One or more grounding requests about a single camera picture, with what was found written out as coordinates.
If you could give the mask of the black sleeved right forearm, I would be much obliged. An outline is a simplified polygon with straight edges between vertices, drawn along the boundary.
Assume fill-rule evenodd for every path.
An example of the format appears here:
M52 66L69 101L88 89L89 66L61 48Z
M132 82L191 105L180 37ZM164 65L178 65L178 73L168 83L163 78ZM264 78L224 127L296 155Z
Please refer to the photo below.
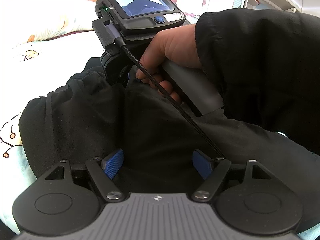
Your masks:
M284 133L319 153L318 17L278 10L206 12L195 40L228 118Z

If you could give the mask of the person's right hand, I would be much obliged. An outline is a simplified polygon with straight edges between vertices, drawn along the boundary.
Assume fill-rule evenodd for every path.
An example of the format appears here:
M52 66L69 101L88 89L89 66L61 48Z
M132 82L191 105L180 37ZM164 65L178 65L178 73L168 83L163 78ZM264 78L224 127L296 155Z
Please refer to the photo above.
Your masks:
M140 58L140 64L174 100L180 102L180 97L174 91L171 83L163 79L157 70L166 59L181 67L202 67L196 49L194 24L160 31L150 42Z

